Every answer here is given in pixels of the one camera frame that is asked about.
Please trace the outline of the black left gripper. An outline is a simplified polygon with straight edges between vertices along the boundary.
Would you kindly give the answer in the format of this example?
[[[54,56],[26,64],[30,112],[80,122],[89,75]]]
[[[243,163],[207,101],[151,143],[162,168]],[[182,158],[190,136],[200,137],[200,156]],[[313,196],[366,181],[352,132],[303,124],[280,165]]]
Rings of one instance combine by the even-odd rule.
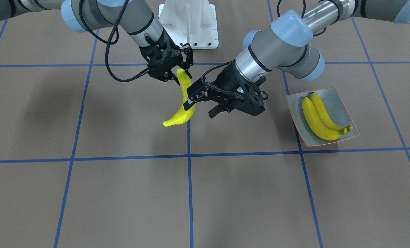
[[[231,61],[213,83],[207,79],[198,79],[187,88],[184,110],[191,109],[199,102],[214,101],[218,104],[208,112],[211,119],[219,113],[230,113],[233,110],[257,116],[265,111],[264,101],[269,97],[267,92],[259,88],[265,81],[265,76],[260,76],[255,83],[246,80],[238,71],[236,63]]]

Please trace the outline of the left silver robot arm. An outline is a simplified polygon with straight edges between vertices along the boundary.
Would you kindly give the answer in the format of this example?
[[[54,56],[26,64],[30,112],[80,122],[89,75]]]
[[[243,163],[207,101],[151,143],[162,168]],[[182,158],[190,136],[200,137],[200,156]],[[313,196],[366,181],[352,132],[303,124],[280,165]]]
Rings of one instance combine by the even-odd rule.
[[[326,27],[350,17],[410,24],[410,0],[320,0],[301,13],[288,10],[266,30],[252,30],[243,41],[243,51],[224,64],[216,80],[202,75],[188,89],[184,110],[196,103],[214,101],[213,118],[221,112],[238,110],[252,116],[264,111],[268,94],[260,90],[274,69],[299,80],[312,81],[324,70],[325,60],[311,46],[311,39]]]

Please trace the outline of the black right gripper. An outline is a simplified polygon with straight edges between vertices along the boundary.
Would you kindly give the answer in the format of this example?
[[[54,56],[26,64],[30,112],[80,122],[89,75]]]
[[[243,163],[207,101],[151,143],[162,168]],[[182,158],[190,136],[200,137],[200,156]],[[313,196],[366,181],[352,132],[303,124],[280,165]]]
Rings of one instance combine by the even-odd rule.
[[[179,66],[192,79],[189,69],[194,65],[193,49],[189,43],[178,46],[167,34],[162,34],[158,40],[154,40],[149,34],[145,34],[144,38],[149,46],[140,47],[140,52],[148,63],[150,77],[163,82],[174,80],[180,86],[178,77],[171,71]]]

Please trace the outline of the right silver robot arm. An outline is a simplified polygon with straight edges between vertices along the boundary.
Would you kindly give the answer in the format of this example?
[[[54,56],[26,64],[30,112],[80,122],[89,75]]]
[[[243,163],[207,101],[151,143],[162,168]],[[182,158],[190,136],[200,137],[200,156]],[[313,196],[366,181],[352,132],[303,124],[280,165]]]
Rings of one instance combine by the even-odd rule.
[[[75,32],[88,32],[107,47],[104,64],[116,81],[127,83],[149,75],[180,84],[191,79],[192,47],[178,46],[145,0],[0,0],[0,21],[25,13],[60,10],[66,25]],[[129,79],[120,79],[110,68],[110,47],[119,40],[121,27],[138,45],[147,68]]]

